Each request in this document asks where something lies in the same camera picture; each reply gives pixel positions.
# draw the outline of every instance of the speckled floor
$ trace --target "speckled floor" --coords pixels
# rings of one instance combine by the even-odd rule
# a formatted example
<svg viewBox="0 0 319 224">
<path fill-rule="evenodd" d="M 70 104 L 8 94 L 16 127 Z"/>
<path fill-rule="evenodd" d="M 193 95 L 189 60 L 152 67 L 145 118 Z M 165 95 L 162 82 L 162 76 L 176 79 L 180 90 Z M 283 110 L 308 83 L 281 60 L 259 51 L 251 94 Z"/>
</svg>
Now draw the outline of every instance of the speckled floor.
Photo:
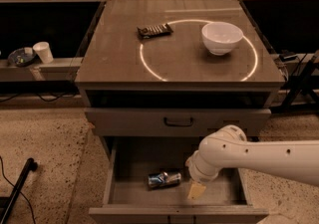
<svg viewBox="0 0 319 224">
<path fill-rule="evenodd" d="M 274 114 L 260 139 L 319 139 L 319 114 Z M 36 223 L 94 223 L 88 211 L 102 205 L 108 161 L 81 105 L 0 106 L 0 155 L 12 182 L 27 158 L 39 163 L 23 188 Z M 249 170 L 244 176 L 253 205 L 270 211 L 260 224 L 318 223 L 318 187 Z M 8 196 L 11 189 L 0 175 L 0 196 Z M 23 197 L 8 223 L 33 223 Z"/>
</svg>

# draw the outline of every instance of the workbench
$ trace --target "workbench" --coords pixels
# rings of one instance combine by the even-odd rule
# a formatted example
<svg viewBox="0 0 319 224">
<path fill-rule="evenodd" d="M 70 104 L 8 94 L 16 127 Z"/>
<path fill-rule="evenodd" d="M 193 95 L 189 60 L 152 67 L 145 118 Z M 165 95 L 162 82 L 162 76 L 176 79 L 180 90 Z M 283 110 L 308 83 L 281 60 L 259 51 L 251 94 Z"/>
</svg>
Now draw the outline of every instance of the workbench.
<svg viewBox="0 0 319 224">
<path fill-rule="evenodd" d="M 238 48 L 211 55 L 200 35 L 211 21 L 240 27 Z M 137 27 L 164 23 L 173 29 L 169 36 L 137 33 Z M 221 175 L 202 200 L 186 202 L 184 162 L 203 136 L 224 125 L 259 135 L 283 83 L 237 0 L 107 0 L 76 77 L 110 161 L 104 206 L 90 214 L 99 223 L 256 223 L 265 217 L 266 210 L 251 206 L 237 170 Z M 182 185 L 148 191 L 147 173 L 169 167 L 182 171 Z"/>
</svg>

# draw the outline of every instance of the drawer handle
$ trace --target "drawer handle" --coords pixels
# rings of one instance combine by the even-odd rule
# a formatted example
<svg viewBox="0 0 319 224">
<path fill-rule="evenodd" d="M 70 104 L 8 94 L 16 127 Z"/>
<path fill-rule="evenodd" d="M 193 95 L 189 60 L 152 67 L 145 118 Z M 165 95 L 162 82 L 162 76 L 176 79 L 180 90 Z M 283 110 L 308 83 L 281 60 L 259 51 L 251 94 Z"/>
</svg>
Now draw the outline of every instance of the drawer handle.
<svg viewBox="0 0 319 224">
<path fill-rule="evenodd" d="M 165 117 L 163 123 L 167 126 L 192 126 L 193 118 L 190 117 L 188 120 L 169 120 L 168 117 Z"/>
</svg>

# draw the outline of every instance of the paper cup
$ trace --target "paper cup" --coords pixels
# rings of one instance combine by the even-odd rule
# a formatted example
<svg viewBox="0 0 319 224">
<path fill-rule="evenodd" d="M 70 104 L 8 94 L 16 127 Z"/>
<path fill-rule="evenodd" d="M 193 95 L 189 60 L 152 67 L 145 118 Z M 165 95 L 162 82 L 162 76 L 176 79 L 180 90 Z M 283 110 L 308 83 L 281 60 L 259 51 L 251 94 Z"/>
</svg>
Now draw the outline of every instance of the paper cup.
<svg viewBox="0 0 319 224">
<path fill-rule="evenodd" d="M 33 46 L 33 50 L 38 54 L 43 63 L 50 63 L 53 61 L 49 43 L 39 42 Z"/>
</svg>

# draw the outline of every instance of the closed drawer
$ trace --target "closed drawer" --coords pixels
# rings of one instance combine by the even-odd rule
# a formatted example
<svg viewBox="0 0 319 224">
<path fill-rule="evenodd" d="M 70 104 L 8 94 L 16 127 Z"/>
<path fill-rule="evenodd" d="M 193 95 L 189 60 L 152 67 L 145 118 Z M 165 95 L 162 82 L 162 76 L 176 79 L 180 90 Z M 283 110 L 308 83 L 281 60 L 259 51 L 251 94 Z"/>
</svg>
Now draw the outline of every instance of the closed drawer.
<svg viewBox="0 0 319 224">
<path fill-rule="evenodd" d="M 91 208 L 97 223 L 208 224 L 257 223 L 268 215 L 248 200 L 237 169 L 224 169 L 196 200 L 187 199 L 190 180 L 184 163 L 198 138 L 118 137 L 110 159 L 103 207 Z M 181 183 L 148 188 L 148 175 L 169 169 L 181 173 Z"/>
<path fill-rule="evenodd" d="M 207 136 L 227 124 L 258 136 L 269 109 L 86 109 L 98 136 Z"/>
</svg>

